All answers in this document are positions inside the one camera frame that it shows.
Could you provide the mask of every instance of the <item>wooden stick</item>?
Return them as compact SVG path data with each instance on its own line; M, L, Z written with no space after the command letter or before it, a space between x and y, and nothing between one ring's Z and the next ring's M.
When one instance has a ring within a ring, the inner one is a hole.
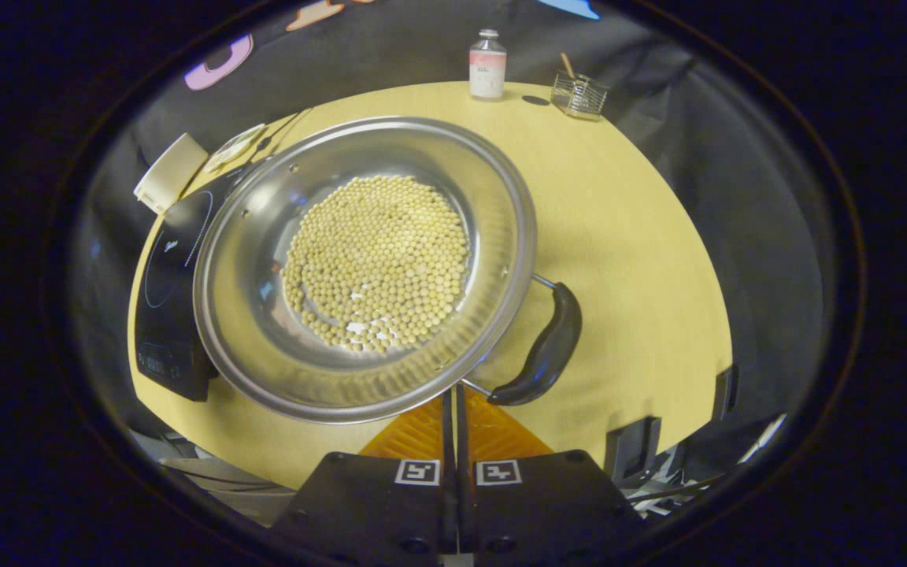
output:
M569 57L566 54L559 54L562 56L562 64L565 65L565 72L568 72L569 79L575 79L576 75L572 74L572 65L569 64Z

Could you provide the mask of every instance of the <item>yellow tabletop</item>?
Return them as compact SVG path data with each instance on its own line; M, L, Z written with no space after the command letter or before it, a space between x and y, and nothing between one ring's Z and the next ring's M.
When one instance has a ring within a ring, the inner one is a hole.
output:
M507 412L555 451L584 449L601 463L607 431L658 416L665 449L708 422L716 375L733 359L720 284L691 219L643 154L607 120L569 118L521 99L549 94L549 87L524 83L507 83L504 99L494 103L472 100L467 83L358 94L298 113L253 159L325 128L382 115L446 120L492 141L533 197L536 272L569 286L583 308L583 334L558 383ZM184 194L244 165L251 152L215 172L199 172ZM156 219L147 243L161 222ZM208 401L190 402L142 376L133 331L148 249L129 305L129 364L138 398L188 440L249 473L299 488L324 453L358 452L393 420L309 424L264 409L222 377L209 383ZM532 284L472 380L489 388L511 380L551 313L550 290Z

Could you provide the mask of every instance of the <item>black handle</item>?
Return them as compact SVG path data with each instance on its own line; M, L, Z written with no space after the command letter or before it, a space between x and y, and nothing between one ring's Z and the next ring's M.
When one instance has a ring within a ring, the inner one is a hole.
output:
M583 330L583 313L579 302L564 283L551 287L555 300L555 314L551 322L541 331L530 347L527 361L519 376L508 384L497 387L489 395L489 403L496 406L518 406L533 402L545 391L550 390L565 364L572 357L579 342L579 331Z

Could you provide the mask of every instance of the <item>black induction cooker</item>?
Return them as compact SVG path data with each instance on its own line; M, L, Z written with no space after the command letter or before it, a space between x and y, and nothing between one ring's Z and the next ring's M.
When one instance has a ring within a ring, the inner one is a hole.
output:
M184 398L204 402L216 367L194 325L191 281L202 237L247 166L217 177L167 209L139 285L135 360L139 371Z

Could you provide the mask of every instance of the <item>black bracket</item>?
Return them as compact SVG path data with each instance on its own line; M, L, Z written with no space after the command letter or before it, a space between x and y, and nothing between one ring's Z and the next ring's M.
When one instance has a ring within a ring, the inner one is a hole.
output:
M713 420L719 421L733 412L737 403L737 390L740 387L740 372L737 364L720 372L716 377L716 398L713 399Z
M479 567L600 563L645 527L586 451L472 466Z
M608 432L604 470L618 488L641 487L660 442L661 417L644 417Z
M436 567L439 461L328 453L271 530L352 565Z

